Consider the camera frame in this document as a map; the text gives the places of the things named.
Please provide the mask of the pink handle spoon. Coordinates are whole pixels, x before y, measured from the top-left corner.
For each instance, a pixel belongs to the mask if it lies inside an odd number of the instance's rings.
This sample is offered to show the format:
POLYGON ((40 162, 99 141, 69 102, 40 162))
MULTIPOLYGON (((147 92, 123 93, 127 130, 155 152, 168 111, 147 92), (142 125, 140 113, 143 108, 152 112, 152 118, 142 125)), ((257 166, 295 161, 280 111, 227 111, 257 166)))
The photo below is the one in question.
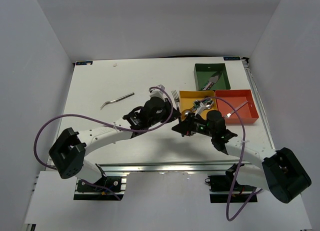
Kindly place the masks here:
POLYGON ((181 118, 185 119, 189 114, 196 114, 198 112, 199 107, 191 107, 189 109, 185 109, 181 112, 181 118))

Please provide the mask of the teal handle fork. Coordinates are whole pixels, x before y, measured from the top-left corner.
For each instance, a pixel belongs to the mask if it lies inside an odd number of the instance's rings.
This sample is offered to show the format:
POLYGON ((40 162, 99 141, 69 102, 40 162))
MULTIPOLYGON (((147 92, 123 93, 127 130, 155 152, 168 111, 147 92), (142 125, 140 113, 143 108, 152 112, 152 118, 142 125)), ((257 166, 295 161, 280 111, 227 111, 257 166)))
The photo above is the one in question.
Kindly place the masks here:
POLYGON ((176 90, 173 90, 171 92, 171 94, 173 96, 173 99, 174 99, 174 102, 175 102, 175 105, 176 105, 176 110, 179 111, 180 110, 180 99, 179 99, 178 92, 176 90))

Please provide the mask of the teal handle spoon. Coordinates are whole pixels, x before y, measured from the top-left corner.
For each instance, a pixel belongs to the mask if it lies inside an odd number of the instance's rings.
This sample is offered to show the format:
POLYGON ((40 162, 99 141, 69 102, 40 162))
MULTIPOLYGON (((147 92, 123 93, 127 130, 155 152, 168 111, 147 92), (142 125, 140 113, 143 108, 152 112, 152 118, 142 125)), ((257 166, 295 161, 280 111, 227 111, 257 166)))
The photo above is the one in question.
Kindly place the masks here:
POLYGON ((206 100, 198 100, 196 99, 193 102, 193 112, 196 115, 200 115, 204 110, 210 110, 215 104, 213 99, 206 99, 206 100))

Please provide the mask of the pink handle fork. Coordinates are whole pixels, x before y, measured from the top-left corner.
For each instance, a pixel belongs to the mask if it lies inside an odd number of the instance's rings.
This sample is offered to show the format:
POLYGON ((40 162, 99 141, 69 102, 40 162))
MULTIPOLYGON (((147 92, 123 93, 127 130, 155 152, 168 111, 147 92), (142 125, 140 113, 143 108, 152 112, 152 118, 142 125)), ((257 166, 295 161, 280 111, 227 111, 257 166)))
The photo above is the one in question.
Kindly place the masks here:
POLYGON ((236 107, 233 111, 227 113, 224 117, 229 119, 236 111, 238 111, 239 109, 241 109, 243 106, 245 106, 248 103, 248 101, 246 100, 245 102, 243 102, 242 104, 240 104, 238 107, 236 107))

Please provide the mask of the dark handle fork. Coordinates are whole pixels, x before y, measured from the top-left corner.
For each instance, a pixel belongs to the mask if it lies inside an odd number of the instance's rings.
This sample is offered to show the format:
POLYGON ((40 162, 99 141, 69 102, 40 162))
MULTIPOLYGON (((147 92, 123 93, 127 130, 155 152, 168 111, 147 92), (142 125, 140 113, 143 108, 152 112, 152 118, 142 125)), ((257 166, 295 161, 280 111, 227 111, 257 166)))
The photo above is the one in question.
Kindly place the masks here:
POLYGON ((124 95, 124 96, 122 96, 122 97, 119 97, 119 98, 116 98, 116 99, 114 99, 114 100, 106 101, 106 102, 104 102, 104 103, 102 104, 102 106, 100 107, 100 110, 102 110, 106 105, 120 102, 120 101, 122 101, 122 100, 124 100, 124 99, 127 99, 127 98, 129 98, 129 97, 131 97, 131 96, 134 96, 134 95, 135 95, 135 93, 134 93, 134 92, 131 92, 131 93, 129 93, 129 94, 126 94, 126 95, 124 95))

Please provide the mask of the teal handle knife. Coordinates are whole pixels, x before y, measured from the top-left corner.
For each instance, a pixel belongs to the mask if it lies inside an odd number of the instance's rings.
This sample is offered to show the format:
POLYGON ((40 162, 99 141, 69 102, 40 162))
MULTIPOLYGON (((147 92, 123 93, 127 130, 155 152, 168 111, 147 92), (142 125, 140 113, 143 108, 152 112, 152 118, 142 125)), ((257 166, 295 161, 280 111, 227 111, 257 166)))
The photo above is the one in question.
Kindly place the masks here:
POLYGON ((218 80, 221 78, 223 72, 219 71, 219 72, 215 72, 209 79, 208 81, 205 83, 205 85, 200 89, 201 91, 207 91, 210 90, 214 84, 216 84, 218 82, 218 80))

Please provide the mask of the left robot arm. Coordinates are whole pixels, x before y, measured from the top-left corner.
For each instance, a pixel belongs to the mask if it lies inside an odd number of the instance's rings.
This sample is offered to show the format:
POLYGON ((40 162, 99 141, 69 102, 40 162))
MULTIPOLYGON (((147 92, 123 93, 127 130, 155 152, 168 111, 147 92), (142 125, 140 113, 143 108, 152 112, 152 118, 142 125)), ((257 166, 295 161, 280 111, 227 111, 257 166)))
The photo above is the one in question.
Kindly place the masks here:
POLYGON ((152 97, 144 106, 134 108, 111 125, 82 131, 66 128, 50 148, 49 156, 62 179, 76 176, 99 191, 105 187, 106 178, 96 164, 86 161, 88 154, 118 141, 145 134, 158 123, 171 123, 180 115, 167 98, 152 97))

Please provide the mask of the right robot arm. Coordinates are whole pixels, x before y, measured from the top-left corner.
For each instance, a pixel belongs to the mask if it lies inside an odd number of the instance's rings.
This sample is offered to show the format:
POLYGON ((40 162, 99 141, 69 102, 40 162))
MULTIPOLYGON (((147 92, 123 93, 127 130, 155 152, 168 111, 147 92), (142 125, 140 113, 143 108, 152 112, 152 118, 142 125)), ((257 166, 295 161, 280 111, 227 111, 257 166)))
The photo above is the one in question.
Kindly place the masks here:
POLYGON ((282 203, 288 204, 311 184, 311 178, 288 148, 272 149, 261 144, 245 142, 226 127, 226 120, 217 111, 209 111, 206 119, 190 113, 172 130, 184 136, 201 134, 211 138, 214 148, 229 156, 250 163, 239 172, 230 173, 226 186, 236 191, 243 185, 269 191, 282 203))

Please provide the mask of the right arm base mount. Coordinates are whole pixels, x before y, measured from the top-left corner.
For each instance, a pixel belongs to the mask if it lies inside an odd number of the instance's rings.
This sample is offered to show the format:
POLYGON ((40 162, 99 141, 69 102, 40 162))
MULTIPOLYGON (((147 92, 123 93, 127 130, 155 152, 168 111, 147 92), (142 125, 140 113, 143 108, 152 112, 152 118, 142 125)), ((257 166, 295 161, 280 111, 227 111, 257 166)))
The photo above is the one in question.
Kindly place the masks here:
MULTIPOLYGON (((226 175, 210 175, 204 180, 209 187, 210 202, 212 204, 226 204, 232 179, 226 175)), ((248 185, 240 185, 237 182, 234 185, 230 203, 244 203, 250 196, 254 188, 248 185)))

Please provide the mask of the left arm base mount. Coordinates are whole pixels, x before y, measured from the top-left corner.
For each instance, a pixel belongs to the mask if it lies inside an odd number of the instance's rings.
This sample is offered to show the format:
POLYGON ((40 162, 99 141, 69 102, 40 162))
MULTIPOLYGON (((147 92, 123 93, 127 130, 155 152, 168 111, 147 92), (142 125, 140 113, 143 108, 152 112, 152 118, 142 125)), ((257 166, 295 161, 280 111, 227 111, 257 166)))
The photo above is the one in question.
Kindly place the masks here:
POLYGON ((124 197, 124 178, 102 174, 96 182, 78 179, 73 199, 76 201, 121 201, 124 197))

